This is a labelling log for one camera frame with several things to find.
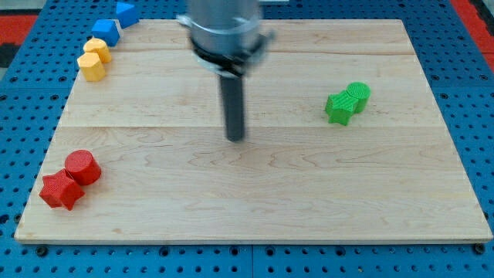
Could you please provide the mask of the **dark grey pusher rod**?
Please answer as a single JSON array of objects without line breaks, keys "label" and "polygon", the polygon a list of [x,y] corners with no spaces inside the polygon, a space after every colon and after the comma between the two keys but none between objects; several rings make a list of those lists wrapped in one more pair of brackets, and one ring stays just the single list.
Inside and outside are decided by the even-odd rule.
[{"label": "dark grey pusher rod", "polygon": [[225,135],[231,142],[245,137],[243,79],[219,77],[222,106],[225,117]]}]

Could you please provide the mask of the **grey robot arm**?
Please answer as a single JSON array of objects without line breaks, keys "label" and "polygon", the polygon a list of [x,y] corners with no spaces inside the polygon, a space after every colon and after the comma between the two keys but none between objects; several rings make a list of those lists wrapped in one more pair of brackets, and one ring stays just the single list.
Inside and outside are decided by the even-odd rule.
[{"label": "grey robot arm", "polygon": [[218,76],[225,120],[225,137],[245,138],[243,78],[262,62],[273,33],[262,34],[257,0],[188,0],[176,17],[188,29],[197,61]]}]

